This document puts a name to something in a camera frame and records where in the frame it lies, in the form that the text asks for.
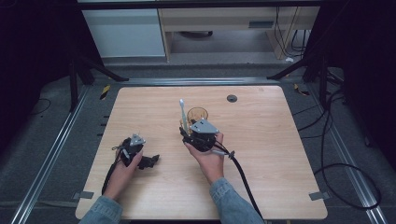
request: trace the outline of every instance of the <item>gray carpet floor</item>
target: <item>gray carpet floor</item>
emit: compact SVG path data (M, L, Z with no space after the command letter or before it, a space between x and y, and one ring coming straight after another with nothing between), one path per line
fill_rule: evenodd
M118 75L130 78L138 77L266 77L282 70L285 65L229 64L229 65L175 65L175 66L134 66L109 67ZM312 107L305 112L294 115L298 128L311 123L320 115L319 107L313 97L318 83L305 84L301 80L304 69L298 70L290 77L284 77L277 85L282 87L292 114ZM106 116L110 115L112 106L121 83L94 72L96 80L89 87L77 120L64 143L61 154L42 189L40 202L70 202L77 191L82 191L91 169L93 158L104 132ZM302 95L293 88L298 83L301 91L311 91L310 95ZM103 87L111 84L105 100L100 100ZM8 149L7 159L1 164L0 173L0 223L8 223L23 199L27 190L35 180L41 164L46 159L58 132L69 114L70 95L68 77L48 84L41 92L32 115L24 128L15 136ZM391 169L381 151L375 147L364 145L364 136L348 104L343 99L332 104L332 127L342 135L343 141L361 169L367 172L380 188L383 201L380 207L389 223L396 223L396 174ZM320 167L320 138L306 138L320 135L324 119L313 127L300 132L304 148L312 169ZM325 137L325 163L340 162L335 150L334 141L328 134ZM343 197L353 203L360 204L359 197L352 186L344 168L331 169L327 173L331 186ZM328 191L321 175L316 176L319 188ZM346 205L338 198L325 200L329 215L323 220L293 220L291 223L372 223L365 211ZM27 219L27 223L78 223L75 218L75 207L57 207L37 204ZM284 220L272 220L273 223L286 223Z

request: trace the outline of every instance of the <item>floor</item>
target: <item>floor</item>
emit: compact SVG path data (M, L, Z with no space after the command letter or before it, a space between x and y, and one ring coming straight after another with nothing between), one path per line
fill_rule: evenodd
M293 42L294 46L302 45L301 34L302 31ZM302 128L321 114L317 100L318 83L304 83L301 79L303 68L277 82L265 78L290 64L286 58L275 59L263 32L214 31L212 36L177 34L168 63L108 64L107 68L132 80L151 81L151 84L169 80L167 78L173 78L171 81L185 81L183 78L211 81L215 77L231 83L243 79L246 83L253 80L261 85L279 85L285 92L297 128ZM16 211L27 204L23 201L26 199L37 201L34 207L23 207L28 215L20 217L25 218L26 223L78 223L74 216L78 201L73 196L83 190L117 91L136 85L133 82L115 83L93 72L96 80L92 86L78 84L81 104L77 113L69 113L67 77L43 88L41 99L24 128L15 136L8 158L0 166L0 223L9 223L18 216ZM110 91L106 99L99 100L107 84L111 84ZM338 88L329 85L329 92L335 92ZM328 217L323 220L292 220L291 223L396 223L395 171L378 148L364 145L364 134L344 98L337 97L333 102L331 124L326 129L323 142L325 163L358 165L381 190L382 202L369 211L352 208L331 193L321 174L318 174L319 188L332 196L325 200ZM313 171L320 167L321 139L318 136L321 136L323 126L324 119L300 131ZM61 138L59 133L64 133L65 138ZM355 204L375 202L375 188L359 173L336 168L327 171L326 175L332 188L348 201ZM286 223L286 220L270 222Z

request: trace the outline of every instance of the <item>denim sleeve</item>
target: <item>denim sleeve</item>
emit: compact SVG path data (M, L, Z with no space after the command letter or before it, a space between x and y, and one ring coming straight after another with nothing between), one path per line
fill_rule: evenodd
M212 184L210 196L218 208L222 224L264 223L253 206L239 196L225 178L220 178Z
M105 196L100 196L79 223L118 224L121 214L122 207L118 203Z

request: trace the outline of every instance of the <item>forearm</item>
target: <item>forearm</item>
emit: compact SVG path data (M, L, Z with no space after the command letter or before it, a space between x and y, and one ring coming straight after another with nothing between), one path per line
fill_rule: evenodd
M122 207L118 203L105 196L100 196L79 223L118 224L121 214Z
M220 178L211 185L210 196L218 208L222 224L263 223L253 206L239 196L225 178Z

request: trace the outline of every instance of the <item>person's right hand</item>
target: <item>person's right hand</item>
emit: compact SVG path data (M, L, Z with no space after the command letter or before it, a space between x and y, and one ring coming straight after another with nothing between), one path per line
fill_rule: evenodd
M223 141L223 134L217 133L216 140L220 143ZM224 177L223 164L224 156L211 153L210 151L201 152L188 143L184 143L190 154L198 161L207 181L211 185L216 180Z

